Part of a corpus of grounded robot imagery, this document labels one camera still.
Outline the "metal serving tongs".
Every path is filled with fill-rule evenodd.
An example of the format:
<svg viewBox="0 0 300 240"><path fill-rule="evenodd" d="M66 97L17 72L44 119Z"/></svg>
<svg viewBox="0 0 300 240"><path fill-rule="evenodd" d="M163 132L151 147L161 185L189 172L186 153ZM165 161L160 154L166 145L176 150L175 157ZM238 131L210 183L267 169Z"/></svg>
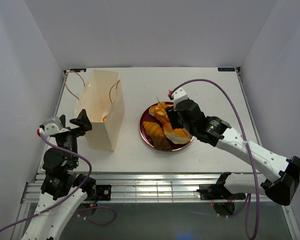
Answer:
<svg viewBox="0 0 300 240"><path fill-rule="evenodd" d="M157 105L162 106L164 109L173 106L172 104L166 104L164 101L159 101L159 99L157 99L157 101L158 101L158 104L157 104ZM189 134L189 135L193 138L193 136L192 136L187 130L185 130L184 128L181 128L181 129L182 129L186 134Z"/></svg>

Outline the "long braided orange bread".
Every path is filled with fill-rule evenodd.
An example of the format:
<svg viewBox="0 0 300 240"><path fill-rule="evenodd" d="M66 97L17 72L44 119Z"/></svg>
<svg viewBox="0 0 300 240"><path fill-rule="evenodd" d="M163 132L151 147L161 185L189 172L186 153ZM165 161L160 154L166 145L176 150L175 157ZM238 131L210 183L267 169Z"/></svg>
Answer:
<svg viewBox="0 0 300 240"><path fill-rule="evenodd" d="M161 105L152 106L148 112L151 116L155 117L163 125L165 123L170 122L165 109Z"/></svg>

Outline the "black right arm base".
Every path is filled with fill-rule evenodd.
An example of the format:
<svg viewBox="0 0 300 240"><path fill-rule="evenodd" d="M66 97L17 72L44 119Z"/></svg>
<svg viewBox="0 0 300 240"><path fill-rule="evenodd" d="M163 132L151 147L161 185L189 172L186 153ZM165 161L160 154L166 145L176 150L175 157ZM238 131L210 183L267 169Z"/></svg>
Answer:
<svg viewBox="0 0 300 240"><path fill-rule="evenodd" d="M200 194L201 200L229 200L232 193L223 184L200 184L196 190Z"/></svg>

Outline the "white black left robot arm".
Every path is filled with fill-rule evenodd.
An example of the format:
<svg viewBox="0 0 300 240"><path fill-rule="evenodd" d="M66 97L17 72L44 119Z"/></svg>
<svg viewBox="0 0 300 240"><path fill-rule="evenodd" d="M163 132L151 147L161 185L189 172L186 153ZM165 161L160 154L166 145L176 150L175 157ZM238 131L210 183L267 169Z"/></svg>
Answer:
<svg viewBox="0 0 300 240"><path fill-rule="evenodd" d="M92 124L85 109L69 122L76 127L67 127L66 117L61 115L37 130L49 149L43 156L45 178L35 216L22 236L24 240L58 240L77 207L96 195L96 181L89 174L72 173L81 159L77 138L92 130Z"/></svg>

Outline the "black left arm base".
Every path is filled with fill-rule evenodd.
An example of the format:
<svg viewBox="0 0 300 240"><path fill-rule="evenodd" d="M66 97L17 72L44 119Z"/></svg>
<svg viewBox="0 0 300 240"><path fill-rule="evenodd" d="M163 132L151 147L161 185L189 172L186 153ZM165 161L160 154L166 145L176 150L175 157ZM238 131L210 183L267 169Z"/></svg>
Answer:
<svg viewBox="0 0 300 240"><path fill-rule="evenodd" d="M95 185L88 196L89 201L110 201L112 194L112 186L106 185Z"/></svg>

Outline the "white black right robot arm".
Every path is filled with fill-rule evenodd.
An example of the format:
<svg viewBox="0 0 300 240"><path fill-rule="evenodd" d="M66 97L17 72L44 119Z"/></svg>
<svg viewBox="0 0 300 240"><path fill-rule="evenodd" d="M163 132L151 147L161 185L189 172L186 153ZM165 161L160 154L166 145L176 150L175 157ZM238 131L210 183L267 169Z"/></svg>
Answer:
<svg viewBox="0 0 300 240"><path fill-rule="evenodd" d="M223 172L216 183L200 188L207 199L229 199L244 194L260 194L273 202L290 205L300 184L300 158L275 154L253 141L246 141L229 123L205 116L191 99L165 109L173 129L185 128L199 141L226 151L259 172L256 177Z"/></svg>

